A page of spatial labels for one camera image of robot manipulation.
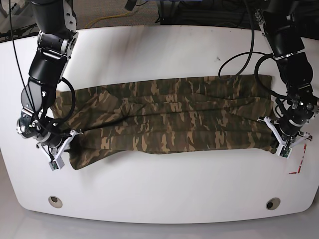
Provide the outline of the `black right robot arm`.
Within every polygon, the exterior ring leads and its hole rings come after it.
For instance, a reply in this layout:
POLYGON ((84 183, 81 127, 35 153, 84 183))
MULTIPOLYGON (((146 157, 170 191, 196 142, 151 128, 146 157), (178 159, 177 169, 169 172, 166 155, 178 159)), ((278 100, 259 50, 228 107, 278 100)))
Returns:
POLYGON ((23 138, 37 140, 37 147, 47 155, 49 166, 57 170, 64 166, 62 153, 78 135, 75 130, 60 129, 75 109, 75 90, 63 74, 78 38, 76 14, 71 0, 32 0, 30 5, 39 35, 28 81, 23 83, 22 110, 16 129, 23 138), (46 114, 55 103, 60 82, 71 91, 71 107, 65 116, 54 119, 46 114))

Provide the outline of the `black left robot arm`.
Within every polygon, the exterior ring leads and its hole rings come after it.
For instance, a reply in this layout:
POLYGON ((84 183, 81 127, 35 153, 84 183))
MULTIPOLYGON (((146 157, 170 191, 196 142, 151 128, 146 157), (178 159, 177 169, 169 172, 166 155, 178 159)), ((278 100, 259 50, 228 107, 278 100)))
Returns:
POLYGON ((294 11, 298 5, 298 0, 267 0, 256 10, 257 22, 272 52, 256 63, 255 79, 261 86, 259 67, 272 59, 287 89, 285 95, 269 91, 275 97, 275 110, 280 112, 278 119, 259 118, 275 136, 276 154, 281 157, 289 157, 294 146, 312 140, 301 128, 319 113, 319 99, 311 86, 313 69, 295 25, 294 11))

